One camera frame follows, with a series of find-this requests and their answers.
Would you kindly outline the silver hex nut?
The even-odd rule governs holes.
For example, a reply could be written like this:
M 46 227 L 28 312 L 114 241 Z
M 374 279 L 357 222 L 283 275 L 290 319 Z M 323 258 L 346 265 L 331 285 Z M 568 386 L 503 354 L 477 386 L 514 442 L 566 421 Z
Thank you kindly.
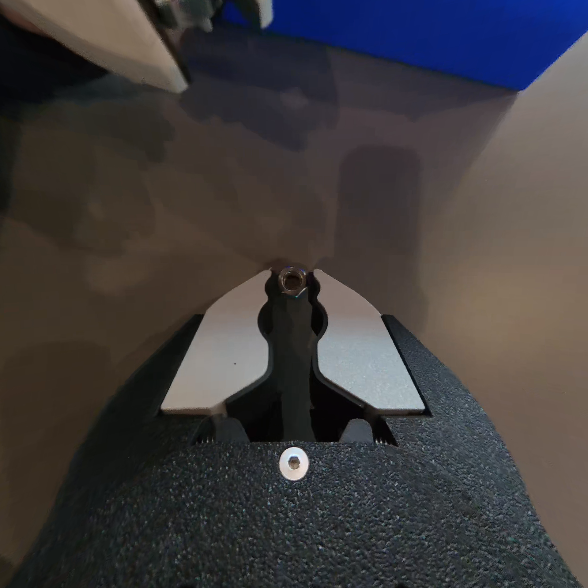
M 283 295 L 297 298 L 307 288 L 306 271 L 297 266 L 284 267 L 277 276 L 277 283 Z

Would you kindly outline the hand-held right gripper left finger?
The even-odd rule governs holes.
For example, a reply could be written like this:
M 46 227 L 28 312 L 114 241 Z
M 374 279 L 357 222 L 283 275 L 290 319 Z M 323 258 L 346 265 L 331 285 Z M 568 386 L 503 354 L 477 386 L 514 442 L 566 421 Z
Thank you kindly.
M 269 344 L 259 314 L 271 277 L 271 270 L 263 270 L 208 308 L 162 402 L 163 413 L 226 413 L 232 396 L 266 376 Z

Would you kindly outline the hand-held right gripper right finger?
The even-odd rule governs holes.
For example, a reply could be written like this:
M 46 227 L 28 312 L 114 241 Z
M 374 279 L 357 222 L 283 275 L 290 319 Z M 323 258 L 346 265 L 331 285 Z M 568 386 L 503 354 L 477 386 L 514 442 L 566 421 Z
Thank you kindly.
M 423 413 L 425 404 L 380 312 L 316 269 L 325 322 L 316 345 L 318 375 L 376 413 Z

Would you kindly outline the blue plastic bin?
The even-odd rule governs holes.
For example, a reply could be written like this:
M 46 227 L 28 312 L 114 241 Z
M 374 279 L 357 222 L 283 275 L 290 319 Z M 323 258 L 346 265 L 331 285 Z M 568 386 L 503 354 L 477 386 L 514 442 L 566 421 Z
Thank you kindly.
M 587 32 L 587 1 L 274 1 L 266 31 L 522 91 Z

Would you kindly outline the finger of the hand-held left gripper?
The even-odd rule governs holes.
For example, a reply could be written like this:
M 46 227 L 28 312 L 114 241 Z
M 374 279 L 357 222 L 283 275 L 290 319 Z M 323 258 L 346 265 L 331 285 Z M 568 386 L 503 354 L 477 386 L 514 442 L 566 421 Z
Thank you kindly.
M 1 1 L 87 61 L 171 93 L 182 93 L 189 75 L 153 1 Z
M 273 21 L 273 1 L 238 1 L 238 10 L 258 29 L 267 28 Z

